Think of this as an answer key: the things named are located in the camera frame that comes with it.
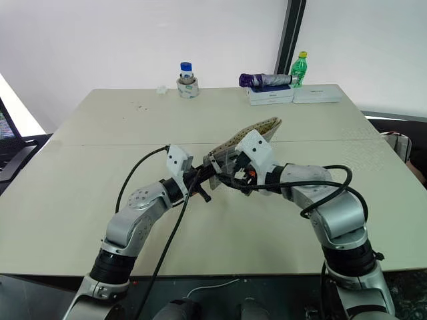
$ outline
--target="clear plastic bottle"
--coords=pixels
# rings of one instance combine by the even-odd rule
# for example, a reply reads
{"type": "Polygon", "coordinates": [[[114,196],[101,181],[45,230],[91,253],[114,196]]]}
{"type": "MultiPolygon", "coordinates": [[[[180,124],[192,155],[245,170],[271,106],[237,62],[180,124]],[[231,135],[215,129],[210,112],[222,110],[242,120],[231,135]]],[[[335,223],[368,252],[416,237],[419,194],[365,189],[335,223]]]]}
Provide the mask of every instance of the clear plastic bottle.
{"type": "Polygon", "coordinates": [[[298,55],[298,60],[292,65],[291,75],[295,75],[298,77],[298,82],[294,84],[294,88],[299,88],[302,86],[302,81],[304,79],[304,75],[306,75],[307,71],[307,53],[305,51],[301,51],[298,55]]]}

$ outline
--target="laptop screen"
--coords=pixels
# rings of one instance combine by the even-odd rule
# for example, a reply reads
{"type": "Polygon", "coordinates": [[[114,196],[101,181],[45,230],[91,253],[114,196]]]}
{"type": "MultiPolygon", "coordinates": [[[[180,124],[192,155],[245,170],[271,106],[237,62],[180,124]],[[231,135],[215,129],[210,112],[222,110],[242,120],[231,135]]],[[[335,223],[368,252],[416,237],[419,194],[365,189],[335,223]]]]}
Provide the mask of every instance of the laptop screen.
{"type": "Polygon", "coordinates": [[[15,135],[7,123],[5,115],[0,111],[0,140],[14,137],[15,135]]]}

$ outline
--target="white table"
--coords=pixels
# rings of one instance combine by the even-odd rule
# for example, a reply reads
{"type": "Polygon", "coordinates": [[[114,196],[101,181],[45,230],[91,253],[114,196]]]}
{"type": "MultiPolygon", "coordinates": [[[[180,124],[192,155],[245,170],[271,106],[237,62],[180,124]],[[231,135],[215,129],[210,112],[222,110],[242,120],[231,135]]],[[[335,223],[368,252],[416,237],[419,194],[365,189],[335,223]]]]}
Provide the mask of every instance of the white table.
{"type": "Polygon", "coordinates": [[[341,103],[250,106],[242,88],[94,90],[53,137],[65,145],[221,144],[239,129],[280,116],[274,141],[377,139],[378,132],[346,95],[341,103]]]}
{"type": "MultiPolygon", "coordinates": [[[[220,97],[220,91],[204,89],[200,97],[189,103],[209,94],[215,99],[220,97]]],[[[224,91],[231,97],[232,92],[237,97],[242,95],[239,89],[224,91]]],[[[130,112],[110,105],[105,107],[97,122],[104,125],[94,127],[92,133],[86,130],[90,143],[84,143],[84,136],[80,133],[71,134],[73,126],[78,132],[82,123],[94,117],[91,110],[98,108],[100,101],[111,101],[115,93],[117,100],[125,99],[124,93],[129,92],[154,97],[151,91],[146,90],[93,91],[0,197],[0,273],[87,273],[99,250],[107,222],[113,215],[123,180],[138,159],[160,146],[157,144],[160,139],[163,139],[161,144],[170,142],[167,137],[174,142],[183,139],[180,145],[194,154],[193,162],[198,164],[203,155],[216,146],[213,141],[222,142],[251,122],[270,115],[284,118],[285,114],[288,120],[276,135],[276,141],[280,142],[272,144],[276,159],[282,163],[343,163],[350,166],[354,172],[352,186],[363,194],[370,208],[368,230],[372,245],[386,255],[383,268],[427,267],[427,255],[420,254],[427,240],[424,232],[427,192],[378,134],[369,134],[363,139],[353,135],[334,135],[340,131],[337,128],[343,126],[339,121],[347,121],[349,131],[361,132],[361,136],[373,133],[370,124],[347,99],[342,103],[317,105],[319,110],[316,105],[236,105],[246,113],[242,115],[244,120],[238,121],[242,125],[234,126],[232,130],[226,127],[232,125],[230,120],[224,120],[222,124],[213,118],[213,113],[196,131],[185,127],[180,131],[171,129],[177,119],[155,123],[157,115],[142,117],[142,122],[135,121],[135,127],[130,127],[129,131],[151,132],[153,144],[149,144],[149,137],[131,136],[127,131],[121,135],[125,127],[110,127],[111,132],[104,131],[110,121],[107,114],[115,112],[117,117],[121,117],[130,112]],[[328,106],[336,112],[330,112],[328,106]],[[321,130],[321,124],[305,115],[306,119],[311,119],[307,120],[309,128],[318,126],[317,138],[313,131],[306,132],[300,127],[298,132],[302,140],[314,141],[290,141],[285,135],[292,134],[292,139],[298,140],[298,133],[287,129],[289,123],[297,130],[295,123],[300,120],[289,116],[302,114],[296,107],[301,110],[312,108],[318,117],[324,110],[331,117],[353,113],[356,118],[351,121],[344,117],[336,120],[322,117],[328,125],[321,130]],[[162,127],[163,131],[157,134],[156,127],[162,127]],[[230,134],[222,137],[222,130],[230,131],[230,134]],[[203,134],[205,131],[218,132],[221,138],[207,136],[203,134]],[[126,141],[125,137],[133,137],[133,140],[126,141]]],[[[169,91],[167,97],[158,99],[175,100],[177,106],[185,108],[181,98],[177,95],[172,97],[174,94],[176,92],[169,91]]],[[[153,97],[151,108],[154,109],[153,97]]],[[[156,155],[144,163],[129,182],[125,196],[138,187],[168,177],[164,163],[165,154],[156,155]]],[[[334,172],[334,177],[337,180],[343,178],[339,172],[334,172]]],[[[258,193],[245,197],[238,191],[226,192],[224,186],[208,193],[213,198],[208,204],[199,196],[191,198],[160,274],[295,274],[320,271],[322,250],[310,224],[300,218],[299,209],[293,203],[279,196],[264,197],[258,193]]],[[[155,224],[135,264],[133,275],[152,273],[178,213],[179,208],[175,208],[155,224]]]]}

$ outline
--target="white cable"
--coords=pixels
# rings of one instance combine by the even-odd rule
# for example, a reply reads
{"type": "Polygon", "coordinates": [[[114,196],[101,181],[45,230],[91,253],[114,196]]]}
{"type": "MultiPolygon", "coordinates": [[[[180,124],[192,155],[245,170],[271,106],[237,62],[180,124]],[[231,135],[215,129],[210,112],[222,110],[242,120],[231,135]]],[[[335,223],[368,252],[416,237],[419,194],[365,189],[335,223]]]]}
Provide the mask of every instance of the white cable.
{"type": "Polygon", "coordinates": [[[206,287],[198,287],[198,288],[195,288],[195,289],[191,290],[191,291],[187,294],[187,297],[186,297],[186,298],[189,298],[189,296],[190,296],[194,291],[198,291],[198,290],[202,290],[202,289],[215,289],[215,288],[225,287],[226,285],[231,285],[232,283],[235,283],[235,282],[238,282],[238,281],[240,281],[240,279],[231,280],[231,281],[229,281],[229,282],[227,282],[227,283],[222,283],[221,285],[209,285],[209,286],[206,286],[206,287]]]}

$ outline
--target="white box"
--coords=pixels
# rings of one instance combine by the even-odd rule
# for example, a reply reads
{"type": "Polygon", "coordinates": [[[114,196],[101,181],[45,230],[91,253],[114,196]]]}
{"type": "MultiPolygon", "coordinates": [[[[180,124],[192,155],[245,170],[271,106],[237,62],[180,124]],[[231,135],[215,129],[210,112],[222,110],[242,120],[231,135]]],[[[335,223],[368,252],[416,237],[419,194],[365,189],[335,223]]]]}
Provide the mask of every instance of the white box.
{"type": "Polygon", "coordinates": [[[282,97],[293,97],[294,89],[288,85],[278,85],[277,87],[265,86],[262,88],[246,88],[246,93],[250,100],[276,99],[282,97]]]}
{"type": "Polygon", "coordinates": [[[310,85],[294,89],[294,103],[340,102],[341,91],[331,85],[310,85]]]}
{"type": "Polygon", "coordinates": [[[290,103],[293,98],[294,96],[258,100],[249,99],[249,103],[250,105],[273,105],[274,103],[290,103]]]}

